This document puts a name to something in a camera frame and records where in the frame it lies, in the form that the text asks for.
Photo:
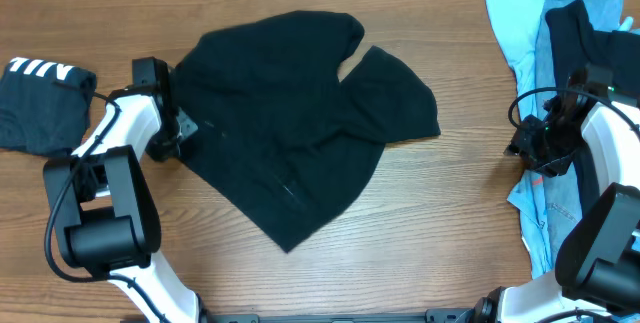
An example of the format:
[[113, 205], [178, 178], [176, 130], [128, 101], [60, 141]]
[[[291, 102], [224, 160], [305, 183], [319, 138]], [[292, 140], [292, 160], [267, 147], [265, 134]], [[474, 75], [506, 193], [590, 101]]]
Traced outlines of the black shorts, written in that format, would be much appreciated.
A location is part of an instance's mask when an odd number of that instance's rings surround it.
[[181, 162], [284, 251], [343, 213], [386, 145], [436, 137], [436, 99], [401, 60], [370, 48], [346, 13], [294, 11], [204, 34], [172, 73], [196, 124]]

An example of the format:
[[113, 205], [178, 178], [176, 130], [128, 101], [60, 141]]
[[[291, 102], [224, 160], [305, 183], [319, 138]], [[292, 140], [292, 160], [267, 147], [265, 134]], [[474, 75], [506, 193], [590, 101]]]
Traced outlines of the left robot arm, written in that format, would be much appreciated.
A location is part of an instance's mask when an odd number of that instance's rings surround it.
[[[117, 286], [150, 322], [209, 322], [200, 296], [182, 283], [160, 250], [160, 218], [139, 164], [156, 135], [182, 137], [170, 87], [144, 81], [104, 101], [105, 116], [91, 137], [71, 156], [44, 166], [49, 268], [68, 282]], [[87, 276], [64, 272], [55, 251]]]

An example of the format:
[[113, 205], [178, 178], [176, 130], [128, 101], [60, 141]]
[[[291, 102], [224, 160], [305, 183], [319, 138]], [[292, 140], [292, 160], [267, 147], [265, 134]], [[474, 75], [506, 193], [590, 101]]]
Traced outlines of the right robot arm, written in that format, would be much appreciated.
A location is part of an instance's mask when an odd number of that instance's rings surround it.
[[589, 147], [600, 196], [569, 233], [554, 270], [481, 298], [467, 322], [613, 322], [639, 311], [639, 103], [603, 93], [556, 91], [544, 120], [525, 118], [510, 151], [543, 174], [563, 172], [576, 147]]

